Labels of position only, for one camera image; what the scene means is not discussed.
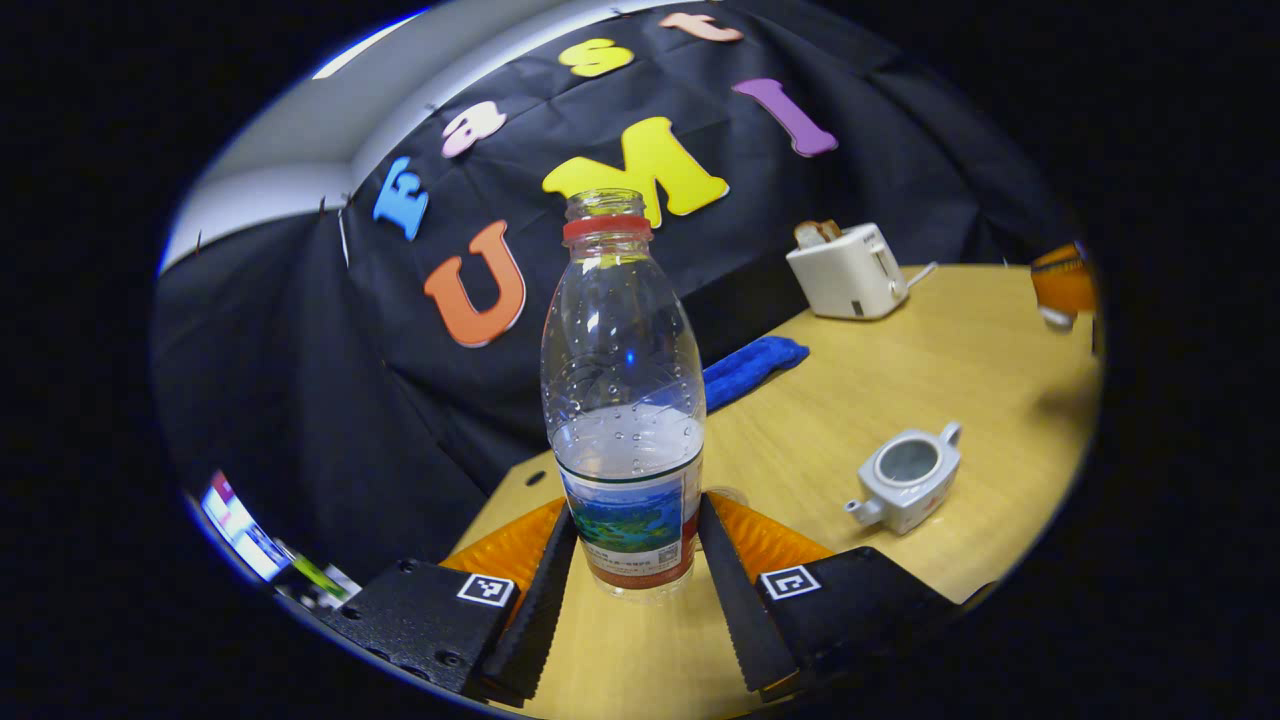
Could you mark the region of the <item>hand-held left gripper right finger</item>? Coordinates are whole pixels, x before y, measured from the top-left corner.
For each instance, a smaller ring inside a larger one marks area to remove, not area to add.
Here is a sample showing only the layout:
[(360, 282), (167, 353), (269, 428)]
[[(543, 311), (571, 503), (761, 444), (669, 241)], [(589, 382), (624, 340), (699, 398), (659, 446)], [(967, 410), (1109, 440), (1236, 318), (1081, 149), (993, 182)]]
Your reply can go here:
[(881, 551), (832, 552), (721, 493), (699, 538), (749, 691), (796, 693), (902, 653), (956, 605)]

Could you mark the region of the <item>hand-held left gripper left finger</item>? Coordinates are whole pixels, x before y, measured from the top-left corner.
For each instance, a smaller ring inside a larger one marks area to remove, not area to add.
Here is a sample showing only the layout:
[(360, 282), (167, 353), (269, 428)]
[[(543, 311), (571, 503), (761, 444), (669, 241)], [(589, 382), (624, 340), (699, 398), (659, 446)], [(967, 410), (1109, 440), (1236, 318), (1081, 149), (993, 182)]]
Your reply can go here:
[(444, 561), (402, 559), (323, 623), (443, 691), (476, 701), (531, 700), (576, 543), (567, 503), (553, 500)]

